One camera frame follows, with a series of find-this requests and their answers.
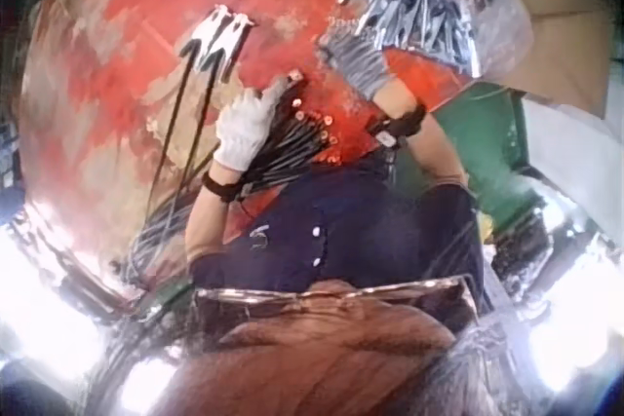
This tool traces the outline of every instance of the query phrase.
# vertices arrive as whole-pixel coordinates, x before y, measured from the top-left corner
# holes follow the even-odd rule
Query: plastic bag
[[[509,72],[532,44],[520,0],[368,0],[354,32],[378,49],[425,55],[473,78]]]

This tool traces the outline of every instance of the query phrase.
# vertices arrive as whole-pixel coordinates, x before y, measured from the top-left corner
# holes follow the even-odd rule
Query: cardboard
[[[524,60],[497,80],[598,117],[605,113],[613,13],[608,0],[523,0],[534,43]]]

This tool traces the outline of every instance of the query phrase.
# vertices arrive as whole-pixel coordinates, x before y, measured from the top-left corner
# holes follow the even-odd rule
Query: green panel
[[[470,174],[470,189],[480,209],[501,229],[536,201],[525,180],[512,172],[527,160],[522,106],[508,90],[479,83],[443,106],[436,118],[457,148]],[[417,195],[422,173],[405,151],[397,164],[397,187]]]

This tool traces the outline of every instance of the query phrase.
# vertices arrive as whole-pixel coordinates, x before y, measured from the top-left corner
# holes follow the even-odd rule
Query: red painted panel
[[[374,145],[364,126],[375,110],[329,73],[314,50],[330,17],[354,18],[361,6],[339,7],[335,0],[45,0],[20,106],[23,164],[31,198],[55,206],[56,222],[72,233],[76,249],[104,262],[122,255],[140,226],[164,132],[150,125],[169,112],[182,67],[177,51],[215,4],[257,23],[231,87],[261,88],[298,68],[310,83],[304,108],[334,118],[331,131],[339,143],[331,151],[348,161]],[[429,108],[466,85],[441,65],[388,56]],[[196,104],[189,98],[187,105]],[[223,104],[214,103],[207,132]],[[192,116],[179,122],[188,132]],[[175,187],[180,173],[169,156],[160,195]]]

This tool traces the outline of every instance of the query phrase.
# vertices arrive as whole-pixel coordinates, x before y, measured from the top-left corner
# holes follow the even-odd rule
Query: white glove
[[[221,144],[214,152],[218,163],[240,172],[250,167],[269,136],[275,107],[288,85],[287,77],[276,77],[262,95],[247,88],[221,110],[216,120]]]

